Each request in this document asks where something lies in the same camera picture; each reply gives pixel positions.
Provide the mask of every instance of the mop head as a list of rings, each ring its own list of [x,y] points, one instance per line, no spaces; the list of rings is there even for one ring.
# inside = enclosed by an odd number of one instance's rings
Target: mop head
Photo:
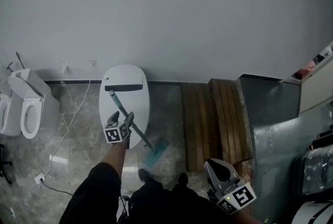
[[[144,164],[148,168],[152,168],[157,160],[161,157],[163,152],[168,148],[169,142],[165,140],[164,138],[160,138],[160,140],[157,142],[155,146],[155,153],[149,151],[148,155],[144,159]]]

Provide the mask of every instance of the mop handle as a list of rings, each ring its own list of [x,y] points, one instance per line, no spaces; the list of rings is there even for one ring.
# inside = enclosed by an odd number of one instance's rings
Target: mop handle
[[[110,97],[112,98],[113,102],[116,104],[116,106],[121,111],[121,113],[123,113],[123,115],[125,117],[127,117],[129,114],[127,113],[127,111],[123,107],[123,105],[121,104],[121,102],[120,102],[119,98],[117,97],[117,95],[115,94],[115,92],[111,90],[109,92],[109,94],[110,94]],[[148,139],[146,138],[144,133],[136,126],[136,124],[134,122],[132,122],[132,127],[136,131],[136,133],[142,138],[142,140],[146,143],[146,145],[151,149],[151,151],[155,154],[154,148],[152,147],[152,145],[150,144],[150,142],[148,141]]]

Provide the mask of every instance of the toilet tank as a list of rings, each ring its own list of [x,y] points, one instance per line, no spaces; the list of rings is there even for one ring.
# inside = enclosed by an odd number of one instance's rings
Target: toilet tank
[[[34,91],[43,97],[51,94],[51,88],[31,69],[19,70],[11,75],[26,81]]]

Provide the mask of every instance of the white wall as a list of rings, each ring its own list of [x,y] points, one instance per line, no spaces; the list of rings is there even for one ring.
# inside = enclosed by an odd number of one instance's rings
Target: white wall
[[[285,78],[332,39],[333,0],[0,0],[1,64],[16,50],[45,80],[122,63],[150,80]]]

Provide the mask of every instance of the white toilet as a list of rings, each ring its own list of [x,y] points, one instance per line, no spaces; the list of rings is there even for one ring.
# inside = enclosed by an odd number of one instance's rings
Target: white toilet
[[[21,134],[21,112],[23,99],[12,93],[8,82],[0,80],[0,134],[17,136]]]
[[[23,135],[28,139],[37,134],[54,135],[58,127],[60,103],[52,96],[50,87],[31,69],[13,72],[8,84],[24,100],[20,121]]]
[[[116,92],[120,102],[128,113],[134,113],[134,123],[145,133],[149,120],[149,91],[145,73],[134,65],[118,65],[109,69],[103,76],[99,91],[99,115],[105,127],[109,117],[119,111],[109,95]],[[125,120],[120,112],[119,122]],[[136,146],[141,137],[132,129],[130,148]]]

